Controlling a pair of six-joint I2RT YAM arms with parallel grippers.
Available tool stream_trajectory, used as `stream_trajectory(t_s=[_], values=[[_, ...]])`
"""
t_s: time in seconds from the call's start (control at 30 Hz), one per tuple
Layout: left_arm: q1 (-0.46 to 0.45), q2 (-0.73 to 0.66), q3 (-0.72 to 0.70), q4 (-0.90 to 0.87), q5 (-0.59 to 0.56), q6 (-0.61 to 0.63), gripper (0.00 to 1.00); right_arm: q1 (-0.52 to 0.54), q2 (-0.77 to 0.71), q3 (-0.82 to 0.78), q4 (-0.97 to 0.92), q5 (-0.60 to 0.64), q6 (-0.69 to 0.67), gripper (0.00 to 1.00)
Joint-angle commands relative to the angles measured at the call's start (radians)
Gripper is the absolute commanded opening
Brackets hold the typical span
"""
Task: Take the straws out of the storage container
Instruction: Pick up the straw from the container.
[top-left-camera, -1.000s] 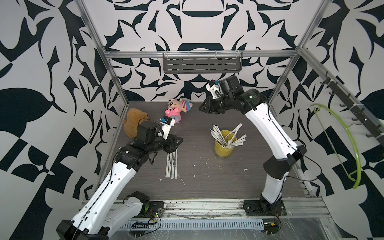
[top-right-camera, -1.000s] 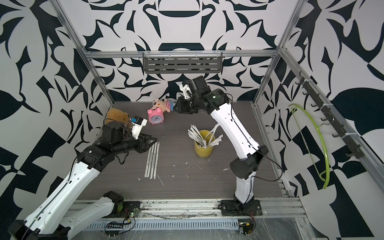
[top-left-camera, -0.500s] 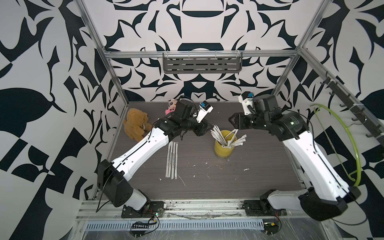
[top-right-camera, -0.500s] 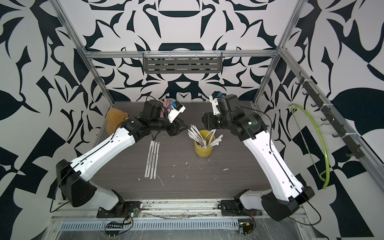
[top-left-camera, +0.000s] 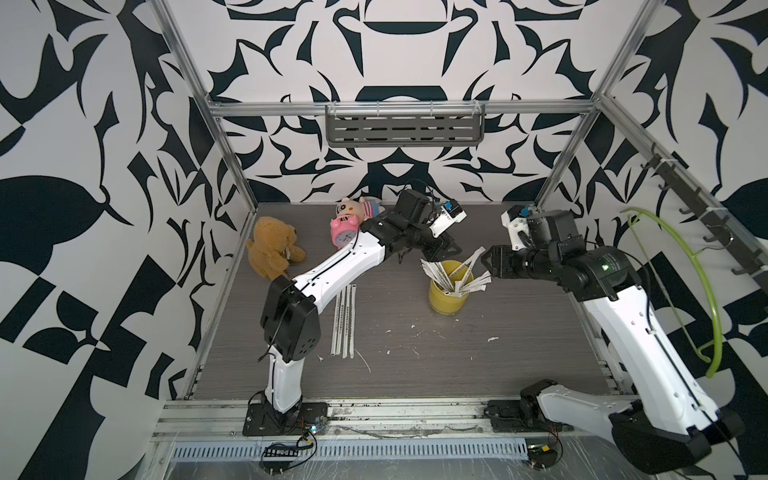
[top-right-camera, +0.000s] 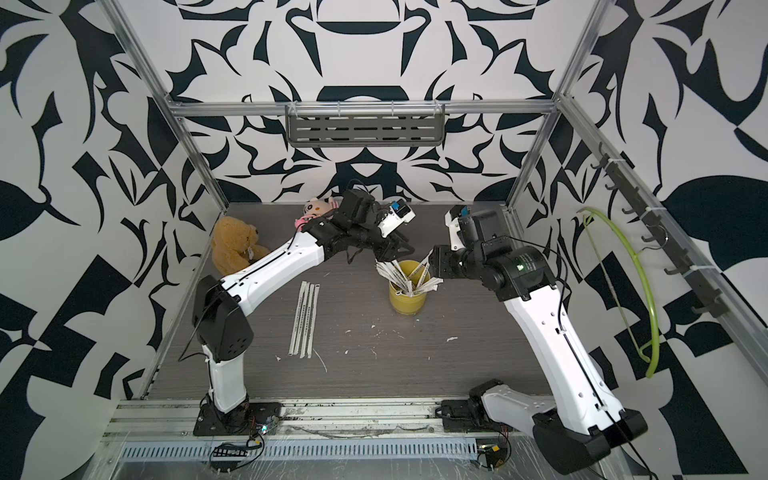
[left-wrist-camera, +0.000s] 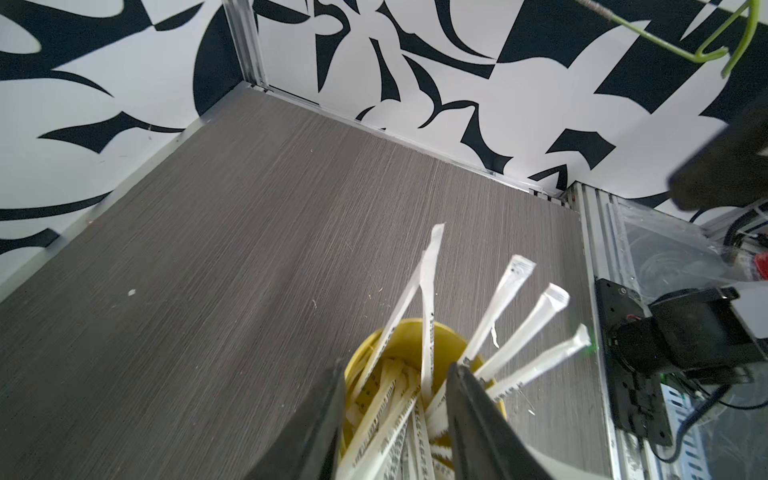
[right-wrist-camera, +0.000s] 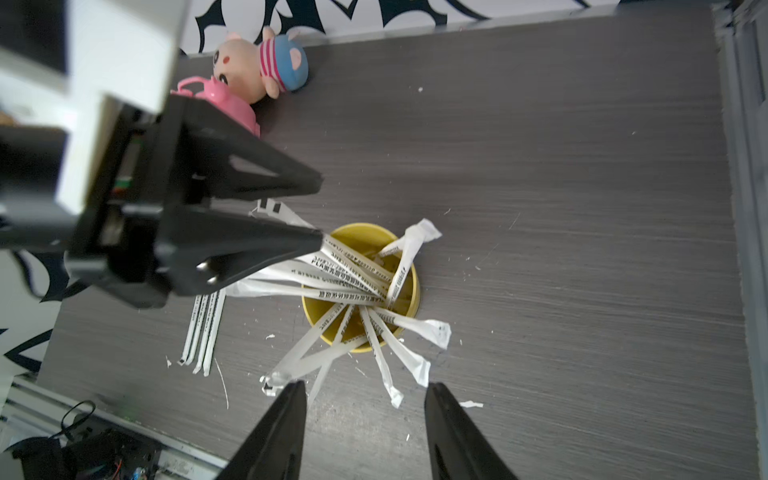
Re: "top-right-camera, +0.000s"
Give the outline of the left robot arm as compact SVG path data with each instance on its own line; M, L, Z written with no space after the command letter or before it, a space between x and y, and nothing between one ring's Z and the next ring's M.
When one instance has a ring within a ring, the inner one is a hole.
M196 437L252 432L266 412L251 407L244 383L244 355L254 332L248 317L281 287L349 248L370 250L380 262L413 253L402 225L415 217L403 200L382 204L367 191L349 189L338 207L309 213L291 238L266 257L220 280L197 284L193 336L206 358L209 389L200 403Z

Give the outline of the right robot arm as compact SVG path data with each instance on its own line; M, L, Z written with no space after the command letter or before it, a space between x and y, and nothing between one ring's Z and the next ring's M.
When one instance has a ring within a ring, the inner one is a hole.
M506 425L532 437L562 475L598 463L648 430L605 385L563 306L564 293L539 248L507 235L496 211L456 205L445 215L450 242L429 255L432 277L478 280L517 322L551 389L536 399L492 380L470 392L477 426Z

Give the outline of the white straw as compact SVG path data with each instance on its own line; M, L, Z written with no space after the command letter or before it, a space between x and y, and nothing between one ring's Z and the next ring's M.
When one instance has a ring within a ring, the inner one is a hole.
M304 324L306 320L306 311L309 304L309 297L311 293L311 287L312 285L309 282L303 281L301 285L301 298L300 298L300 304L297 309L297 320L296 320L296 328L294 330L294 338L291 348L291 354L292 355L298 355L301 348L301 342L303 338L303 331L304 331Z
M309 331L308 331L307 347L306 347L306 357L308 359L311 359L313 354L313 341L314 341L314 333L315 333L317 310L318 310L319 291L320 291L320 284L314 284L312 304L311 304L312 308L310 312L311 315L310 315Z
M308 337L309 337L309 323L310 323L310 316L313 309L315 290L316 290L316 286L314 284L310 284L306 292L306 302L304 305L304 313L302 318L301 342L299 347L300 358L304 358L306 356L306 348L307 348Z
M307 288L307 282L302 281L299 289L298 300L297 300L297 305L296 305L295 315L294 315L294 322L293 322L293 327L291 332L291 339L290 339L289 350L288 350L289 356L295 355L294 353L296 348L295 345L296 345L296 339L298 335L300 320L302 319L301 311L305 302L306 288Z

